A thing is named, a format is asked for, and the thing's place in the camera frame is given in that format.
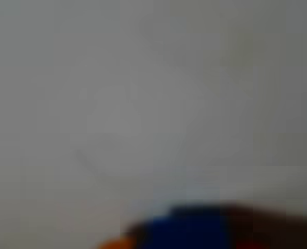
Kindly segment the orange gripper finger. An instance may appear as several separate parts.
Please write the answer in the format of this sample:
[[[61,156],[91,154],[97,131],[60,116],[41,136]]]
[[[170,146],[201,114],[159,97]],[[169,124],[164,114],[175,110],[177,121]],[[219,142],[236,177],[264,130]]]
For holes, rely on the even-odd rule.
[[[103,242],[97,247],[98,249],[133,249],[135,248],[135,240],[130,237],[122,237]]]

